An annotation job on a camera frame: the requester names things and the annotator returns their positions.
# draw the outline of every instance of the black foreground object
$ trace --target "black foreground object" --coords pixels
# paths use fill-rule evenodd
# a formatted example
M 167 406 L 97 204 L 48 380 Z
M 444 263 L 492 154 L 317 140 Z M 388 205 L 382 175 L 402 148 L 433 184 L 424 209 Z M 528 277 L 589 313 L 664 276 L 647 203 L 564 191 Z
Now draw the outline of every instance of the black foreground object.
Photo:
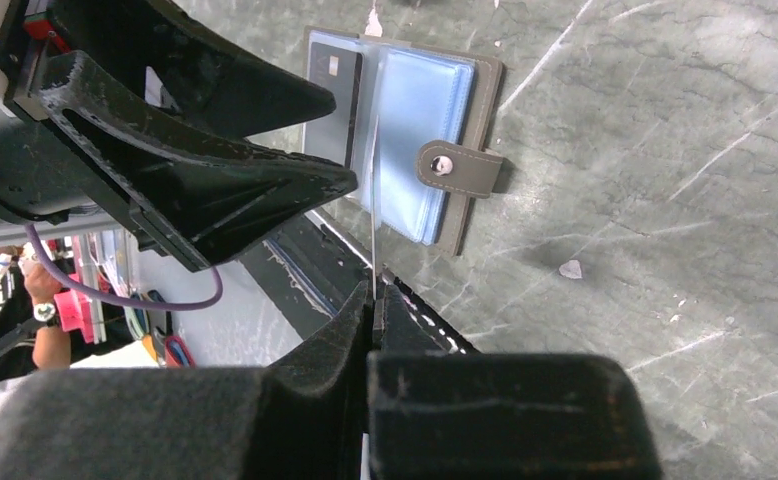
M 353 480 L 366 418 L 375 480 L 661 478 L 614 362 L 368 353 L 372 318 L 363 282 L 267 368 L 37 374 L 1 412 L 0 480 Z
M 170 1 L 38 2 L 52 41 L 24 30 L 30 3 L 12 0 L 0 30 L 17 115 L 0 111 L 0 226 L 61 223 L 94 202 L 142 249 L 197 271 L 356 188 L 330 161 L 244 140 L 331 113 L 333 95 Z M 161 106 L 145 101 L 151 74 Z

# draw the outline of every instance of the black card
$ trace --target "black card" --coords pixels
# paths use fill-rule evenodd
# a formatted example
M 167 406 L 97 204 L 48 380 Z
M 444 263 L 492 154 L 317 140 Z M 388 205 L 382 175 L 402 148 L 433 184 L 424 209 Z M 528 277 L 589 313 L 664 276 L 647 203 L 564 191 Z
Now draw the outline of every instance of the black card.
M 309 54 L 307 79 L 333 93 L 336 110 L 307 122 L 304 153 L 350 168 L 363 56 L 322 43 L 313 43 Z

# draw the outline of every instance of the watch face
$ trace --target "watch face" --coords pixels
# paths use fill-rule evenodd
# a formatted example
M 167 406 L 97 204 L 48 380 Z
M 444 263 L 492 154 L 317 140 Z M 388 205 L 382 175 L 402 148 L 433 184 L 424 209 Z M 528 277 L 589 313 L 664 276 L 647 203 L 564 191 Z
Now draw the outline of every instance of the watch face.
M 33 308 L 33 318 L 40 322 L 47 322 L 56 316 L 56 305 L 52 303 L 40 303 Z

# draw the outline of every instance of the pink object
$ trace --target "pink object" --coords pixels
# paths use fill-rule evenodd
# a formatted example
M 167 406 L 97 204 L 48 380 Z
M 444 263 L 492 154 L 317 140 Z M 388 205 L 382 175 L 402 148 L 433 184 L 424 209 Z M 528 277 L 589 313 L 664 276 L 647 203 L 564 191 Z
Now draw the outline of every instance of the pink object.
M 76 273 L 68 276 L 79 281 Z M 80 330 L 86 343 L 93 343 L 95 341 L 95 329 L 92 326 L 89 298 L 76 290 L 69 290 L 54 295 L 53 301 L 56 302 L 56 310 L 59 312 L 62 330 L 65 332 Z

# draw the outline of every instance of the person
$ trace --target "person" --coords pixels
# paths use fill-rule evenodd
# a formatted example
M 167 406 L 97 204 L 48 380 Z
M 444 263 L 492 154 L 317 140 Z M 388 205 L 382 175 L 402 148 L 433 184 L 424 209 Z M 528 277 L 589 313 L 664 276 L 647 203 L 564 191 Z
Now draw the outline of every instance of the person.
M 27 276 L 13 265 L 7 275 L 12 278 L 12 293 L 0 311 L 0 338 L 33 316 L 33 307 L 53 303 L 62 290 L 41 264 L 36 264 Z M 68 368 L 72 363 L 92 355 L 104 355 L 133 342 L 123 318 L 123 310 L 104 305 L 107 341 L 86 343 L 79 330 L 65 332 L 60 326 L 46 325 L 33 338 L 21 341 L 0 358 L 0 382 L 25 376 L 39 369 Z

